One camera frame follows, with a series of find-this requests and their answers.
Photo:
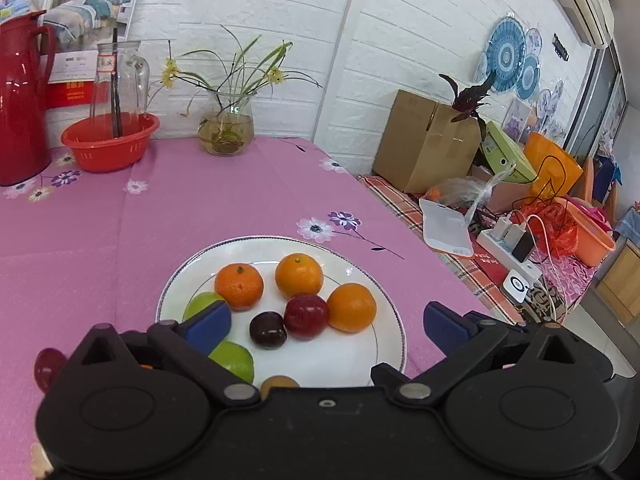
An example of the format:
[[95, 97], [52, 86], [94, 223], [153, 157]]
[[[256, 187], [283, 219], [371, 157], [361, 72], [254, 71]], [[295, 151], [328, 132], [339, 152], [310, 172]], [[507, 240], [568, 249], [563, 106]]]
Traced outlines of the white oval plate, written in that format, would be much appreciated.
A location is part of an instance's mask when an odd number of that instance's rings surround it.
[[227, 299], [209, 356], [257, 388], [371, 385], [370, 370], [403, 370], [407, 337], [397, 309], [345, 257], [283, 236], [206, 247], [171, 275], [156, 317], [185, 321]]

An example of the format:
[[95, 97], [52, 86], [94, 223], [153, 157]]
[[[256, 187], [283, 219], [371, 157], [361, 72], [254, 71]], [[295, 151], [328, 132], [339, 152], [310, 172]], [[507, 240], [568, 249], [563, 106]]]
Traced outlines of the smooth orange back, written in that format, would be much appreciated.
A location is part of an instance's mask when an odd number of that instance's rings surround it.
[[317, 295], [324, 275], [320, 264], [311, 256], [296, 252], [284, 257], [276, 267], [274, 279], [285, 298], [297, 295]]

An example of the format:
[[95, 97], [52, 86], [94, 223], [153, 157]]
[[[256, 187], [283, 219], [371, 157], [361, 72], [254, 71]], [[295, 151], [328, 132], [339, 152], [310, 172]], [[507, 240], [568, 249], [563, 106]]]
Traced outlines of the green box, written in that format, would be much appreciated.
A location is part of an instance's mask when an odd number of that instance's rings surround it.
[[494, 174], [512, 169], [511, 173], [504, 177], [506, 182], [527, 184], [535, 181], [536, 170], [523, 149], [494, 122], [486, 124], [486, 136], [480, 147]]

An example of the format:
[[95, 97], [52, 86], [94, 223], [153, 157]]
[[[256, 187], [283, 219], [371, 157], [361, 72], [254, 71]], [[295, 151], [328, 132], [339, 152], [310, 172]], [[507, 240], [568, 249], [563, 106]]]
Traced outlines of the red plum on plate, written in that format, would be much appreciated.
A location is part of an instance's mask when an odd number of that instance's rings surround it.
[[329, 308], [317, 295], [300, 294], [288, 300], [284, 311], [286, 330], [298, 339], [319, 336], [329, 324]]

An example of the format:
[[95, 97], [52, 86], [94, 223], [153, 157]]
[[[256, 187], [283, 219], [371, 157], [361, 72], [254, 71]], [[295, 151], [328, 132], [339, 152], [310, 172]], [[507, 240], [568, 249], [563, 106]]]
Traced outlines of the white power strip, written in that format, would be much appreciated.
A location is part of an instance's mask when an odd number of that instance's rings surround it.
[[530, 259], [525, 259], [523, 262], [518, 261], [501, 240], [494, 240], [489, 235], [489, 230], [480, 232], [476, 240], [477, 244], [485, 249], [489, 255], [492, 255], [506, 270], [518, 272], [528, 281], [529, 285], [533, 285], [540, 280], [542, 273], [539, 266], [536, 266]]

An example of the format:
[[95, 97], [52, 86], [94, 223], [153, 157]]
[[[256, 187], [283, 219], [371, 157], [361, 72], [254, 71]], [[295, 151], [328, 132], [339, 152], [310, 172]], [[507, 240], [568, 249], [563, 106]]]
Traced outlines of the pink floral tablecloth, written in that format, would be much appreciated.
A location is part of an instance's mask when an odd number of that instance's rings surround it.
[[101, 322], [145, 330], [184, 260], [244, 235], [306, 240], [367, 271], [404, 323], [409, 375], [440, 359], [422, 330], [428, 302], [483, 310], [418, 233], [307, 141], [262, 136], [217, 157], [193, 139], [155, 140], [137, 165], [110, 174], [78, 171], [57, 150], [24, 190], [1, 194], [3, 478], [30, 475], [38, 352], [71, 352]]

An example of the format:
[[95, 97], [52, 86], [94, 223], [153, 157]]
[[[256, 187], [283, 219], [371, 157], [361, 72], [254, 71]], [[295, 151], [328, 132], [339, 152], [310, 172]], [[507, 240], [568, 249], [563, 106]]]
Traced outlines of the large red apple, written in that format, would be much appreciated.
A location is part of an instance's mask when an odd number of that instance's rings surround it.
[[34, 379], [41, 392], [47, 393], [67, 362], [66, 355], [55, 348], [44, 348], [36, 356]]

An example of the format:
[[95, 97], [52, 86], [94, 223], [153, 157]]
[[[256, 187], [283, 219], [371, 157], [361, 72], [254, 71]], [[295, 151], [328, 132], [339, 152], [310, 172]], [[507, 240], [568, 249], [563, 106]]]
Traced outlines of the clear glass pitcher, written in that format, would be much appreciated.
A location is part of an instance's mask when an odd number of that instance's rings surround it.
[[90, 125], [99, 140], [137, 133], [149, 97], [150, 66], [140, 41], [99, 44]]

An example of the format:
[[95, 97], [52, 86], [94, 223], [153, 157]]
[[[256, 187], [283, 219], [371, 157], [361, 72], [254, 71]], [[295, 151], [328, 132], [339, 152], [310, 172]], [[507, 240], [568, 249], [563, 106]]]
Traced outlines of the mandarin orange with stem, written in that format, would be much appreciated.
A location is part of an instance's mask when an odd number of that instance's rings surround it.
[[224, 298], [233, 311], [247, 311], [262, 298], [264, 280], [254, 266], [231, 263], [217, 273], [214, 292]]

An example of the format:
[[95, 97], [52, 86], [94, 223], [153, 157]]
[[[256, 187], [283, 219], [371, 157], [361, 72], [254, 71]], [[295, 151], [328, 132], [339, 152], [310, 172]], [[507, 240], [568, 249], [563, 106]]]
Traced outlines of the orange bag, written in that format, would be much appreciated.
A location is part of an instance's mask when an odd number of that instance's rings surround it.
[[564, 196], [582, 176], [582, 167], [574, 158], [540, 133], [529, 135], [524, 155], [536, 172], [530, 194], [542, 200]]

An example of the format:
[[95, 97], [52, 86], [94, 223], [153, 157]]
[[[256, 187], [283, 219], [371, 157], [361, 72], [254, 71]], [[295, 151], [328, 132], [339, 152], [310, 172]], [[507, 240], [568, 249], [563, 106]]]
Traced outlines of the dark purple leaf plant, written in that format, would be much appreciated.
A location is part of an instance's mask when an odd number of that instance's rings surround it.
[[447, 81], [452, 92], [454, 92], [451, 108], [457, 112], [457, 115], [451, 119], [451, 122], [463, 122], [469, 118], [474, 118], [478, 128], [480, 128], [480, 140], [484, 141], [487, 125], [478, 114], [478, 109], [484, 105], [483, 99], [488, 96], [489, 90], [496, 80], [496, 72], [492, 70], [482, 84], [476, 84], [463, 90], [460, 90], [457, 83], [448, 75], [439, 74], [439, 77]]

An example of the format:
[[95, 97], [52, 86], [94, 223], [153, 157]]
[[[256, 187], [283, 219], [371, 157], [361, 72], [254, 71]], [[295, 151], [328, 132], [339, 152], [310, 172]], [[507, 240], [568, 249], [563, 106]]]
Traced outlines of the wooden cabinet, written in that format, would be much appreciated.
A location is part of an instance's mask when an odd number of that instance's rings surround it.
[[626, 242], [612, 266], [599, 282], [598, 296], [625, 326], [639, 318], [640, 258], [639, 248]]

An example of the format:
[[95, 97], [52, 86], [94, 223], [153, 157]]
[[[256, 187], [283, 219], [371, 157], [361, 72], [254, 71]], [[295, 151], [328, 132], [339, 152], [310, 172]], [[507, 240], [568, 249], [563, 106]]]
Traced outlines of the green apple lower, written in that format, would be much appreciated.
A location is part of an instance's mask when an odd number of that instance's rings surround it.
[[223, 340], [209, 353], [209, 359], [222, 366], [244, 382], [254, 382], [255, 365], [250, 352], [233, 341]]

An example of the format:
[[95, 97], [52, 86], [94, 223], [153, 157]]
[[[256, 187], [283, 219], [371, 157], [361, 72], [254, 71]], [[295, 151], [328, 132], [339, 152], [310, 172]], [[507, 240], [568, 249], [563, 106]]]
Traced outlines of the clear plastic bag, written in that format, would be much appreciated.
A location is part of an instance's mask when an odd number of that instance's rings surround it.
[[483, 206], [491, 199], [494, 188], [510, 177], [514, 169], [514, 162], [508, 162], [496, 174], [484, 166], [473, 165], [467, 176], [442, 180], [429, 188], [422, 198], [450, 208]]

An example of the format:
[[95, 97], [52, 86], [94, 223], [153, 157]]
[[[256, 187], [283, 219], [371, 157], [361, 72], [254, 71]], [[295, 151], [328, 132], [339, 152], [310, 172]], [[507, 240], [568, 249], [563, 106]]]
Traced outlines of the red plastic basin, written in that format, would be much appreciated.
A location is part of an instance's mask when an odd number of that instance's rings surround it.
[[140, 162], [149, 146], [152, 134], [160, 128], [160, 120], [153, 114], [142, 114], [136, 126], [130, 125], [114, 138], [111, 119], [86, 118], [68, 126], [61, 142], [69, 148], [80, 169], [89, 172], [117, 171]]

